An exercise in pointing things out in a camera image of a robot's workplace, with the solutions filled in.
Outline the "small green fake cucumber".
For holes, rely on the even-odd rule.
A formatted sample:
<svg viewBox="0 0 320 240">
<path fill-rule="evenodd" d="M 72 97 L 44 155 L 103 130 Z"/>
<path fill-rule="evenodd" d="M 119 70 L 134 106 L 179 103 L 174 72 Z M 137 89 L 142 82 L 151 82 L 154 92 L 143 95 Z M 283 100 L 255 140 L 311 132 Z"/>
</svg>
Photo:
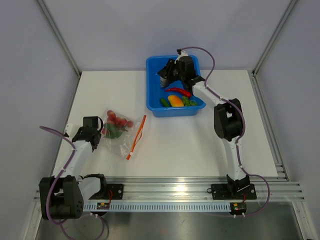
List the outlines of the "small green fake cucumber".
<svg viewBox="0 0 320 240">
<path fill-rule="evenodd" d="M 160 99 L 160 103 L 164 108 L 169 108 L 171 106 L 164 98 Z"/>
</svg>

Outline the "clear zip top bag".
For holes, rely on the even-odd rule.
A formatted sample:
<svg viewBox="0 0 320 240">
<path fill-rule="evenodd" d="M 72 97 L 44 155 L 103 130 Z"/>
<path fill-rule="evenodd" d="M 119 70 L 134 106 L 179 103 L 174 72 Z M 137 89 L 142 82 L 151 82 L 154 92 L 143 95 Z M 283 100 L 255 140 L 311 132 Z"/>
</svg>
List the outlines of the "clear zip top bag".
<svg viewBox="0 0 320 240">
<path fill-rule="evenodd" d="M 108 110 L 112 109 L 106 109 L 104 111 L 102 117 L 103 125 Z M 116 111 L 114 112 L 121 117 L 125 117 L 126 119 L 130 119 L 131 121 L 133 121 L 133 127 L 128 129 L 127 132 L 123 132 L 122 135 L 116 139 L 109 139 L 106 138 L 105 135 L 101 134 L 100 144 L 102 144 L 103 147 L 105 147 L 107 150 L 117 155 L 118 157 L 129 160 L 133 155 L 138 142 L 143 136 L 143 128 L 146 123 L 147 116 L 143 115 L 139 119 L 134 119 L 132 117 L 117 113 Z"/>
</svg>

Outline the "green fake grape bunch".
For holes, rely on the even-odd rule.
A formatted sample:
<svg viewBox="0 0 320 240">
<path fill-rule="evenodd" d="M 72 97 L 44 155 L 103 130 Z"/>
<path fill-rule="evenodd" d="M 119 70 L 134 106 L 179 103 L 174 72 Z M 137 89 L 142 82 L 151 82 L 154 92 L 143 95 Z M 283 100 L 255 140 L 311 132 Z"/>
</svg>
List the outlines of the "green fake grape bunch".
<svg viewBox="0 0 320 240">
<path fill-rule="evenodd" d="M 185 107 L 197 106 L 197 102 L 195 100 L 188 98 L 187 96 L 182 96 L 181 100 Z"/>
</svg>

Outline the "red fake chili pepper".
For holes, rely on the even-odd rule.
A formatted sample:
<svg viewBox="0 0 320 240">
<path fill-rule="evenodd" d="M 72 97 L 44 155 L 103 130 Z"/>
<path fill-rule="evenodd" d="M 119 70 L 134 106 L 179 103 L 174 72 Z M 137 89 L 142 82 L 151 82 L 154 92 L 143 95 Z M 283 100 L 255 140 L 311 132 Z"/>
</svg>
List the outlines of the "red fake chili pepper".
<svg viewBox="0 0 320 240">
<path fill-rule="evenodd" d="M 187 98 L 192 97 L 192 94 L 189 91 L 182 89 L 182 88 L 178 88 L 178 87 L 168 88 L 165 90 L 165 92 L 176 92 L 176 93 L 179 93 Z"/>
</svg>

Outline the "grey fake fish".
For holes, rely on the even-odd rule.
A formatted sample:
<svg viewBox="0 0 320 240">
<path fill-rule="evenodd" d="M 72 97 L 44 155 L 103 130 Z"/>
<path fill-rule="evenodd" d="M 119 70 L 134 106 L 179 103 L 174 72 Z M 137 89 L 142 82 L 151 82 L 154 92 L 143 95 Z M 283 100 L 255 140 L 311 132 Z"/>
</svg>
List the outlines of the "grey fake fish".
<svg viewBox="0 0 320 240">
<path fill-rule="evenodd" d="M 160 77 L 160 86 L 162 88 L 167 88 L 171 83 L 172 81 L 170 79 Z"/>
</svg>

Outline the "red yellow fake grapes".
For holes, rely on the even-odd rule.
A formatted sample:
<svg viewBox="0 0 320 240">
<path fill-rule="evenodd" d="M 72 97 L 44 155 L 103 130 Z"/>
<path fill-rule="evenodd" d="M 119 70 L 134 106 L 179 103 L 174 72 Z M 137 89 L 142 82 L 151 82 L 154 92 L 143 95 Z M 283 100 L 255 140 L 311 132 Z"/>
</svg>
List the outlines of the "red yellow fake grapes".
<svg viewBox="0 0 320 240">
<path fill-rule="evenodd" d="M 102 130 L 101 130 L 102 134 L 103 134 L 104 125 L 106 123 L 116 125 L 119 129 L 122 129 L 123 132 L 127 132 L 128 129 L 131 129 L 134 126 L 134 122 L 132 120 L 116 114 L 113 110 L 108 110 L 106 112 L 106 119 L 104 121 Z"/>
</svg>

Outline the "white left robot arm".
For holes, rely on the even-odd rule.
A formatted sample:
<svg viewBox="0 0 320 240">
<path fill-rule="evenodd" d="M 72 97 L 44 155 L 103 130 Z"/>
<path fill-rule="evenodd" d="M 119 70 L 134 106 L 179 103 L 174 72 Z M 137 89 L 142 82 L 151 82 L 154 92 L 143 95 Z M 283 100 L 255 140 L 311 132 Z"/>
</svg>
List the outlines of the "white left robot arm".
<svg viewBox="0 0 320 240">
<path fill-rule="evenodd" d="M 64 160 L 50 177 L 39 182 L 41 214 L 44 220 L 61 225 L 69 219 L 81 217 L 84 201 L 94 196 L 103 199 L 108 194 L 108 186 L 102 174 L 90 174 L 78 183 L 84 163 L 98 148 L 103 129 L 103 120 L 99 116 L 86 116 L 72 139 L 67 133 L 40 126 L 40 129 L 52 133 L 66 141 L 71 149 L 68 159 Z"/>
</svg>

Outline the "yellow fake bell pepper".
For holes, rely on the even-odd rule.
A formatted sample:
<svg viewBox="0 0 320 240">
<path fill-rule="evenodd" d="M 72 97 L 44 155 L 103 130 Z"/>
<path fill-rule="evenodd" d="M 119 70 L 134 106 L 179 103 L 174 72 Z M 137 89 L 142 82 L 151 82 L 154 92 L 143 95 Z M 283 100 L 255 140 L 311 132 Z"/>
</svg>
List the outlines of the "yellow fake bell pepper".
<svg viewBox="0 0 320 240">
<path fill-rule="evenodd" d="M 169 95 L 167 97 L 167 99 L 172 107 L 184 107 L 185 106 L 182 99 L 180 97 L 178 97 L 177 95 Z"/>
</svg>

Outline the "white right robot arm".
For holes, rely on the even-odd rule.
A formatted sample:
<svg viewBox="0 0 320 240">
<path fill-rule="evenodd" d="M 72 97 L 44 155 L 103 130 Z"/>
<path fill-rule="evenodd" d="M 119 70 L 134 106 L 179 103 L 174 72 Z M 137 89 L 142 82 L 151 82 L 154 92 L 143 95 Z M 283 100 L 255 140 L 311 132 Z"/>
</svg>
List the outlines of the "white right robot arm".
<svg viewBox="0 0 320 240">
<path fill-rule="evenodd" d="M 241 138 L 246 130 L 240 101 L 237 98 L 226 99 L 212 90 L 206 80 L 196 73 L 191 56 L 170 58 L 157 74 L 162 87 L 180 81 L 187 92 L 201 99 L 213 110 L 213 128 L 222 139 L 227 158 L 226 190 L 230 197 L 239 198 L 250 186 L 250 177 L 239 163 Z"/>
</svg>

